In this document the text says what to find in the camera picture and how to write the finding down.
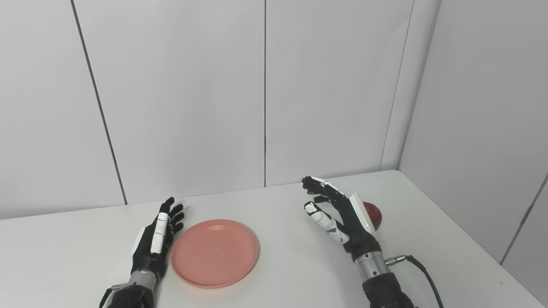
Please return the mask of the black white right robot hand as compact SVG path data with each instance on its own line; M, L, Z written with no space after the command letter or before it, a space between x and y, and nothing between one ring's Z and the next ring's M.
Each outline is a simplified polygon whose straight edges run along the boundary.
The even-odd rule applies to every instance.
M364 254L382 251L378 240L362 224L364 219L361 220L360 215L363 212L357 210L349 197L342 191L321 178L308 176L304 177L301 182L308 194L323 196L340 214L344 232L349 236L349 241L343 246L345 251L351 254L352 261Z

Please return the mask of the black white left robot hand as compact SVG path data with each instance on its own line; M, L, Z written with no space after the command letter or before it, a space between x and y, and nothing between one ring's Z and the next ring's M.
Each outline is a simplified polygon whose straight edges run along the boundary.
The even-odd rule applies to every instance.
M132 256L131 273L150 271L155 274L157 281L166 275L167 253L176 234L184 228L184 205L175 205L175 202L174 197L165 200L153 222L144 228Z

